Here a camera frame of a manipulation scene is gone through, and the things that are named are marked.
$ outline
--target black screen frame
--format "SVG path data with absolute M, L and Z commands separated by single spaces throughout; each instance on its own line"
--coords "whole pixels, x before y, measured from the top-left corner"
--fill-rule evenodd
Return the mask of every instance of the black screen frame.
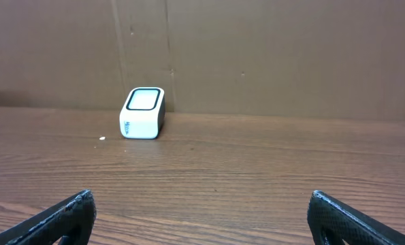
M 150 108 L 150 109 L 130 109 L 130 108 L 129 108 L 129 104 L 131 103 L 131 100 L 133 99 L 133 96 L 134 96 L 135 92 L 140 91 L 140 90 L 145 90 L 145 91 L 157 91 L 157 92 L 158 92 L 158 93 L 157 93 L 157 98 L 155 98 L 155 103 L 154 103 L 154 106 L 153 106 L 152 108 Z M 127 110 L 141 110 L 141 111 L 153 110 L 153 109 L 157 106 L 157 102 L 159 101 L 160 92 L 161 92 L 161 91 L 160 91 L 159 89 L 157 89 L 157 88 L 137 88 L 137 89 L 135 89 L 135 90 L 132 92 L 132 94 L 131 94 L 131 96 L 130 96 L 130 98 L 129 98 L 129 100 L 128 100 Z

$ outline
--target white box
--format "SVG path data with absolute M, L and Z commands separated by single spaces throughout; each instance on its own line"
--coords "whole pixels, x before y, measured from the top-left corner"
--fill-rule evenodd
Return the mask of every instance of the white box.
M 135 88 L 120 111 L 120 132 L 128 139 L 155 139 L 163 126 L 164 116 L 163 89 Z

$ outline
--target wood grain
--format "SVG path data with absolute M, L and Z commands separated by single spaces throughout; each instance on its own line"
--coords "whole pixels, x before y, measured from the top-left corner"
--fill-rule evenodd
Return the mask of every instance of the wood grain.
M 405 122 L 166 117 L 124 140 L 118 112 L 0 108 L 0 232 L 92 189 L 91 244 L 311 244 L 321 189 L 405 233 Z

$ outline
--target device screen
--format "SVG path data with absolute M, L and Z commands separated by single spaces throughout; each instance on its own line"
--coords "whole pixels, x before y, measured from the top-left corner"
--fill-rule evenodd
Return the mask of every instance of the device screen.
M 129 103 L 129 110 L 151 110 L 157 104 L 160 91 L 158 89 L 139 88 L 133 92 Z

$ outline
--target brown wall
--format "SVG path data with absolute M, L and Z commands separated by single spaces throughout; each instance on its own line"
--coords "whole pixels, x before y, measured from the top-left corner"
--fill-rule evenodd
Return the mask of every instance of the brown wall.
M 405 0 L 0 0 L 0 105 L 405 120 Z

